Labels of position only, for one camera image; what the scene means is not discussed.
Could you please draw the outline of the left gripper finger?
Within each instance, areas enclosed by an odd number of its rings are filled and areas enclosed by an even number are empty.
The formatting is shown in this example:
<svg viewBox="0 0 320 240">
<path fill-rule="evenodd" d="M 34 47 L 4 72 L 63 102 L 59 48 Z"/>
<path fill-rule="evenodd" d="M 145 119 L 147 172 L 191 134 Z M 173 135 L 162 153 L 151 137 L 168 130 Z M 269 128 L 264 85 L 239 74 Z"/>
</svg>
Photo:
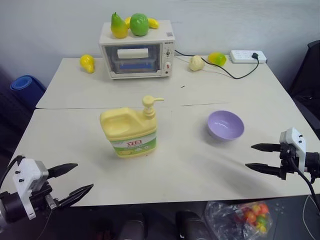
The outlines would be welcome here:
<svg viewBox="0 0 320 240">
<path fill-rule="evenodd" d="M 94 184 L 86 185 L 72 191 L 69 196 L 58 202 L 59 208 L 71 207 L 79 202 L 94 186 Z"/>
<path fill-rule="evenodd" d="M 61 165 L 54 166 L 52 168 L 49 168 L 48 171 L 48 177 L 47 179 L 51 178 L 57 178 L 59 176 L 62 176 L 72 169 L 76 168 L 78 166 L 77 163 L 65 163 Z"/>
</svg>

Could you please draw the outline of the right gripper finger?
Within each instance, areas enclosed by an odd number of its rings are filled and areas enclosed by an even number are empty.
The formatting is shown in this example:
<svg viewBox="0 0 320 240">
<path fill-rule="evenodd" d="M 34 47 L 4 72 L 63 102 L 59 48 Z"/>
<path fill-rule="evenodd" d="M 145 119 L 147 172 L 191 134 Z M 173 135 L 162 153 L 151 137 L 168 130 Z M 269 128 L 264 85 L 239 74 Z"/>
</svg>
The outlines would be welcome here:
<svg viewBox="0 0 320 240">
<path fill-rule="evenodd" d="M 262 163 L 246 163 L 245 166 L 256 172 L 273 176 L 278 176 L 281 170 L 279 167 L 269 166 Z"/>
<path fill-rule="evenodd" d="M 252 149 L 262 152 L 280 152 L 281 145 L 273 143 L 258 143 L 251 146 Z"/>
</svg>

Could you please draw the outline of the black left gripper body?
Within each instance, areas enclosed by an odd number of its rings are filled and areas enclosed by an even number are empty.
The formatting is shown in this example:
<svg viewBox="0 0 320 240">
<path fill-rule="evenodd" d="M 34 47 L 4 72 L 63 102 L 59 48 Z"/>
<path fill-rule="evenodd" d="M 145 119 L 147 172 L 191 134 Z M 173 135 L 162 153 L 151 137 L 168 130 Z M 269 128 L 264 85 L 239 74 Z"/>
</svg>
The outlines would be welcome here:
<svg viewBox="0 0 320 240">
<path fill-rule="evenodd" d="M 29 199 L 36 213 L 55 211 L 62 208 L 58 199 L 52 197 L 52 191 L 53 189 L 51 185 L 46 181 L 39 191 L 31 193 L 31 197 Z"/>
</svg>

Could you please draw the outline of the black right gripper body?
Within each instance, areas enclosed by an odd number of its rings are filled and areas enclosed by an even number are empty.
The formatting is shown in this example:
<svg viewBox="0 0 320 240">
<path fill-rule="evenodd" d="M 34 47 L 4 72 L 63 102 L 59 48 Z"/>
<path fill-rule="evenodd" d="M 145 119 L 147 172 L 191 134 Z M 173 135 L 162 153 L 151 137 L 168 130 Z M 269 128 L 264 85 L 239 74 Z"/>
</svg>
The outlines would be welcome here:
<svg viewBox="0 0 320 240">
<path fill-rule="evenodd" d="M 299 166 L 299 157 L 297 157 L 296 148 L 292 144 L 280 144 L 280 170 L 278 177 L 286 180 L 287 173 L 294 174 Z"/>
</svg>

